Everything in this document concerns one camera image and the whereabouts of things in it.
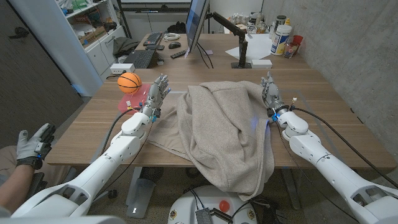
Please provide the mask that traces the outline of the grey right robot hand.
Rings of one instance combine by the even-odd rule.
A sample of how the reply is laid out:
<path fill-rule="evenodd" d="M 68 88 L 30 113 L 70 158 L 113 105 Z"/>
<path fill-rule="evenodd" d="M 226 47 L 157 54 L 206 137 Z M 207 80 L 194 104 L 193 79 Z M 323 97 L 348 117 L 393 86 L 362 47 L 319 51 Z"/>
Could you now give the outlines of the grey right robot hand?
<path fill-rule="evenodd" d="M 288 112 L 289 106 L 283 102 L 270 71 L 267 72 L 266 78 L 261 78 L 261 86 L 263 87 L 262 99 L 269 118 L 277 119 L 282 113 Z"/>

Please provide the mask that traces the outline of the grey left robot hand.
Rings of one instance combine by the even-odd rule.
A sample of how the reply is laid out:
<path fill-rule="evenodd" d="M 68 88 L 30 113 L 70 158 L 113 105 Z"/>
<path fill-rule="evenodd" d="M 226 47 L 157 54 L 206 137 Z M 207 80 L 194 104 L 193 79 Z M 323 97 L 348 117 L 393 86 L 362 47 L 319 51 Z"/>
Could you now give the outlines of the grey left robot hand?
<path fill-rule="evenodd" d="M 162 106 L 164 98 L 171 91 L 168 85 L 168 76 L 161 74 L 149 88 L 147 99 L 142 108 L 142 113 L 148 117 L 153 115 L 157 118 L 160 117 L 160 107 Z"/>

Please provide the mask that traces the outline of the person's gloved hand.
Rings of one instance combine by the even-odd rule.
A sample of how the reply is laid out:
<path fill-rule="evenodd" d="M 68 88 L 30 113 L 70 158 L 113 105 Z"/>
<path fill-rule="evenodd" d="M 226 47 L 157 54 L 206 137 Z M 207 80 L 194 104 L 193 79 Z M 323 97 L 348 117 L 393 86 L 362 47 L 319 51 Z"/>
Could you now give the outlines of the person's gloved hand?
<path fill-rule="evenodd" d="M 22 130 L 17 142 L 16 166 L 28 165 L 34 170 L 41 169 L 43 161 L 52 149 L 55 130 L 54 125 L 45 123 L 30 139 L 28 131 Z"/>

